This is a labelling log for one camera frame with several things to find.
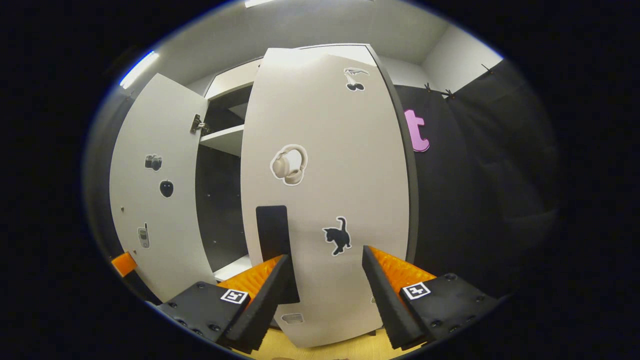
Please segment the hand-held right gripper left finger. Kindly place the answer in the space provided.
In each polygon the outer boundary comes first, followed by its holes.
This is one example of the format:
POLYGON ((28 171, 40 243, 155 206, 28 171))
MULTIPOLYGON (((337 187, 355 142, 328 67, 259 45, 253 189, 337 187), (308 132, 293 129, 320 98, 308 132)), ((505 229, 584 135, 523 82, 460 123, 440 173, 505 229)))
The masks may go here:
POLYGON ((281 254, 219 284, 199 281, 158 306, 158 313, 204 342, 245 354, 259 350, 290 285, 281 254))

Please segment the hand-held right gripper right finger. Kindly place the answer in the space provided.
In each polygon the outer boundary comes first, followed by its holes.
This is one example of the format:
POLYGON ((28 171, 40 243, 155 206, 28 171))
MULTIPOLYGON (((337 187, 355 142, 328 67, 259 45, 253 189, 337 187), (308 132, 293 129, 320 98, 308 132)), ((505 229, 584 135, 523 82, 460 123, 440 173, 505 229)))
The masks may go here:
POLYGON ((368 245, 362 248, 362 269, 394 349, 445 342, 501 303, 457 274, 435 276, 368 245))

